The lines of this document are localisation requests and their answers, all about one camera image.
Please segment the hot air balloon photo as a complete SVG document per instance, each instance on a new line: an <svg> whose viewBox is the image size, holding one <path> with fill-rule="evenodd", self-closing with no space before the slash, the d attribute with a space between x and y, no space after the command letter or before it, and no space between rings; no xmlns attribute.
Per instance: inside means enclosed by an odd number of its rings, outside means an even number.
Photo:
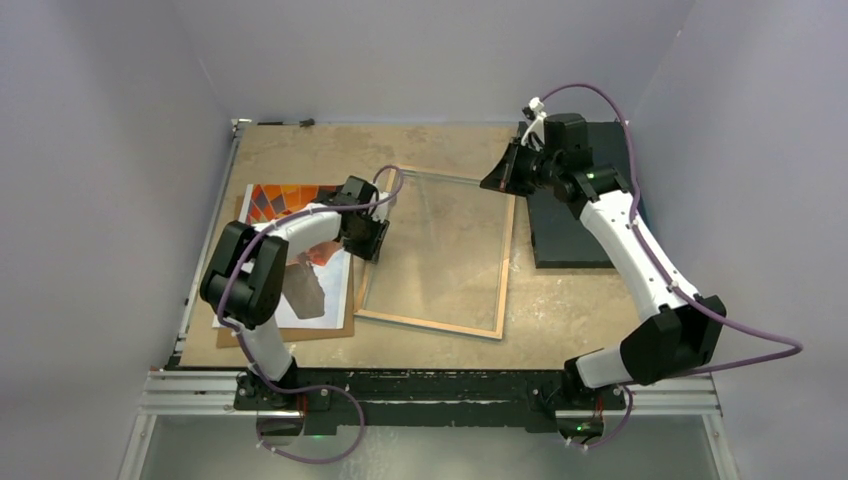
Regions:
<svg viewBox="0 0 848 480"><path fill-rule="evenodd" d="M301 211L333 185L250 184L226 224L200 287L212 308L247 327L338 330L345 321L351 256L329 222L308 227Z"/></svg>

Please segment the blue wooden picture frame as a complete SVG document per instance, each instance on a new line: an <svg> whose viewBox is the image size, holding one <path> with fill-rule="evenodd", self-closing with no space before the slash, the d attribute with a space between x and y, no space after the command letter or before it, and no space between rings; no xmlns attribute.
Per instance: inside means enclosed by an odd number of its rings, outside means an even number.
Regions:
<svg viewBox="0 0 848 480"><path fill-rule="evenodd" d="M504 336L516 201L468 174L402 165L378 262L365 266L357 315L499 341Z"/></svg>

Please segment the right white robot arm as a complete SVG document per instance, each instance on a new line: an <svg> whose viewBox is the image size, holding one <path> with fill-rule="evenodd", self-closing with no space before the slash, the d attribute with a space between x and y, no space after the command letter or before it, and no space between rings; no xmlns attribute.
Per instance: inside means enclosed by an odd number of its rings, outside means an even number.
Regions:
<svg viewBox="0 0 848 480"><path fill-rule="evenodd" d="M702 296L662 252L638 212L635 190L610 165L597 165L579 114L527 111L530 123L509 141L483 189L526 197L548 189L592 234L622 276L639 326L618 345L570 359L561 392L584 407L611 385L649 385L708 364L726 312Z"/></svg>

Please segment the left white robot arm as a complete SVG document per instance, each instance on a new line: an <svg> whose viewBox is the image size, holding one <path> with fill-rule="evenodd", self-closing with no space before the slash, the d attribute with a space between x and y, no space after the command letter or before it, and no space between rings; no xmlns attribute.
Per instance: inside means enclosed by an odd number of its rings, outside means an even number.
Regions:
<svg viewBox="0 0 848 480"><path fill-rule="evenodd" d="M242 349L248 370L261 382L259 395L272 408L297 399L297 364L275 322L289 261L324 242L374 262L400 190L380 190L351 176L321 191L301 209L263 225L228 223L202 278L199 296L213 308Z"/></svg>

